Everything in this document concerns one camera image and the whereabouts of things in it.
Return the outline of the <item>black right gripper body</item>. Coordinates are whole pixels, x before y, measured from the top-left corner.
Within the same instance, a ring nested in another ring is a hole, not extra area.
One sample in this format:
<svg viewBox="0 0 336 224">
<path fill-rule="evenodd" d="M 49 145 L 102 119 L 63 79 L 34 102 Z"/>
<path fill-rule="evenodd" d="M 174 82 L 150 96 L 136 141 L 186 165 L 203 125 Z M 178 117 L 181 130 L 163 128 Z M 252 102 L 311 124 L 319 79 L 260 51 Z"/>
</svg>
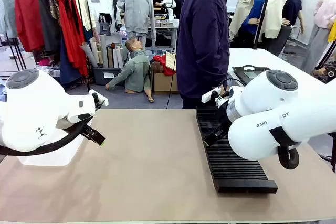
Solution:
<svg viewBox="0 0 336 224">
<path fill-rule="evenodd" d="M 216 112 L 216 118 L 219 122 L 219 129 L 222 130 L 223 132 L 228 132 L 232 124 L 231 120 L 228 118 L 228 115 L 227 115 L 228 105 L 229 105 L 229 102 L 226 101 L 217 109 L 217 112 Z"/>
</svg>

